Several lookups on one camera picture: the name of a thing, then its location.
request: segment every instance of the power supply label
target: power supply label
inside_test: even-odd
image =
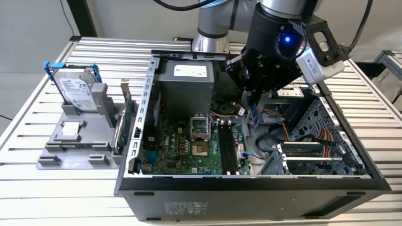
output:
[[[166,214],[169,215],[203,215],[209,202],[165,202]]]
[[[87,83],[81,79],[61,79],[71,104],[82,111],[98,110]]]
[[[207,66],[202,65],[177,65],[174,76],[207,77]]]

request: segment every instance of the power cable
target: power cable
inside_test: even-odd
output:
[[[169,8],[170,10],[174,10],[174,11],[189,11],[189,10],[197,9],[199,7],[203,7],[205,5],[209,5],[211,2],[215,2],[215,1],[217,0],[206,0],[194,5],[178,7],[178,6],[173,6],[173,5],[167,4],[166,2],[163,2],[161,0],[154,0],[154,2],[157,2],[161,6],[163,6],[165,8]]]
[[[12,121],[12,118],[10,118],[10,117],[7,117],[7,116],[4,116],[2,114],[0,114],[0,117],[4,118],[4,119],[7,119],[7,120],[10,120],[10,121]]]
[[[70,28],[71,28],[71,33],[73,33],[74,36],[75,36],[75,33],[74,33],[74,27],[71,26],[70,20],[69,20],[67,15],[66,15],[66,10],[65,10],[63,2],[62,2],[62,0],[59,0],[59,1],[61,1],[61,4],[62,4],[62,9],[63,9],[65,18],[66,18],[66,20],[67,20],[67,22],[69,22],[69,26],[70,26]]]
[[[365,28],[365,25],[366,25],[366,22],[368,22],[368,18],[369,18],[369,15],[370,15],[372,6],[373,6],[373,0],[369,0],[369,1],[368,1],[368,5],[366,5],[365,15],[364,15],[362,21],[361,21],[361,23],[360,23],[360,28],[358,28],[357,34],[356,34],[356,36],[354,36],[354,39],[353,39],[353,41],[352,41],[350,46],[348,47],[348,49],[349,49],[350,52],[352,52],[352,50],[356,48],[356,46],[357,46],[357,44],[358,44],[360,37],[361,37],[361,35],[362,35],[364,28]]]

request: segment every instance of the case label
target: case label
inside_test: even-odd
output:
[[[207,77],[207,66],[202,65],[177,65],[174,76]]]
[[[203,215],[209,202],[165,202],[166,214],[169,215]]]

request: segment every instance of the small circuit board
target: small circuit board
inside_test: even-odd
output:
[[[161,132],[161,144],[146,149],[143,173],[226,175],[222,171],[222,153],[219,144],[218,123],[211,123],[211,138],[209,141],[191,141],[190,121],[165,120]],[[244,147],[244,135],[239,125],[231,127],[231,154],[237,159],[238,175],[249,175],[248,158],[239,155],[239,144]]]

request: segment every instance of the hard drive label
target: hard drive label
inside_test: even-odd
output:
[[[95,101],[87,83],[81,79],[61,79],[71,104],[82,111],[97,110]]]

